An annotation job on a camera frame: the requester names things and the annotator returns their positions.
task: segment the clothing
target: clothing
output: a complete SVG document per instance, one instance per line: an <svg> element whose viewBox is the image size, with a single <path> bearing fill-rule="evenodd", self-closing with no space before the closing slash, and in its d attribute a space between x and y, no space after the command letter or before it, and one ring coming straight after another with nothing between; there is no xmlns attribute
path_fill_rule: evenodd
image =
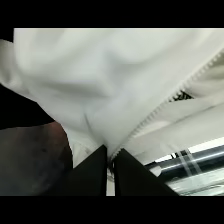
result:
<svg viewBox="0 0 224 224"><path fill-rule="evenodd" d="M103 144L146 164L223 137L222 57L201 70L223 48L215 28L16 28L0 82L62 125L74 166ZM193 99L170 102L179 91Z"/></svg>

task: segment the white zipper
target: white zipper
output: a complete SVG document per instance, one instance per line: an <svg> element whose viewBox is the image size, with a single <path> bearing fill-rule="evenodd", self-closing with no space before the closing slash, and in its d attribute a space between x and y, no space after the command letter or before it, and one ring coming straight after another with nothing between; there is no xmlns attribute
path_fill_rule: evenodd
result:
<svg viewBox="0 0 224 224"><path fill-rule="evenodd" d="M161 110L164 109L164 107L167 105L167 103L170 103L175 100L182 92L184 92L188 87L190 87L191 83L193 81L198 80L207 70L209 70L214 62L218 60L222 55L224 54L224 48L222 48L221 51L219 51L218 54L216 54L208 63L206 63L197 73L192 74L187 80L185 80L184 83L181 83L174 94L167 97L157 108L155 108L154 111L152 111L146 119L144 119L127 137L127 139L122 143L117 150L112 154L110 157L110 163L112 164L115 157L119 154L122 148L125 148L125 145L134 137L136 136L144 127L146 127L150 122L152 122L156 116L160 113Z"/></svg>

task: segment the white jacket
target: white jacket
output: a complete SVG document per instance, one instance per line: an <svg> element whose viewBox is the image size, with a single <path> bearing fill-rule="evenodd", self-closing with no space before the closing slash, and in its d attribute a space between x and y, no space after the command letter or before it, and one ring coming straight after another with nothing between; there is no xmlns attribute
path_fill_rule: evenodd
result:
<svg viewBox="0 0 224 224"><path fill-rule="evenodd" d="M224 136L223 49L224 29L20 28L0 83L63 126L74 166L102 144L145 164Z"/></svg>

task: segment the white garment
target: white garment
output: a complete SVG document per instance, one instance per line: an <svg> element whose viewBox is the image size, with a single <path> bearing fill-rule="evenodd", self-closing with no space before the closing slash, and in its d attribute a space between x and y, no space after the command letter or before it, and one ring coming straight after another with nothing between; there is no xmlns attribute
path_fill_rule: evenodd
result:
<svg viewBox="0 0 224 224"><path fill-rule="evenodd" d="M104 144L142 163L224 135L224 63L130 133L224 48L224 29L15 29L0 41L0 82L66 131L74 166Z"/></svg>

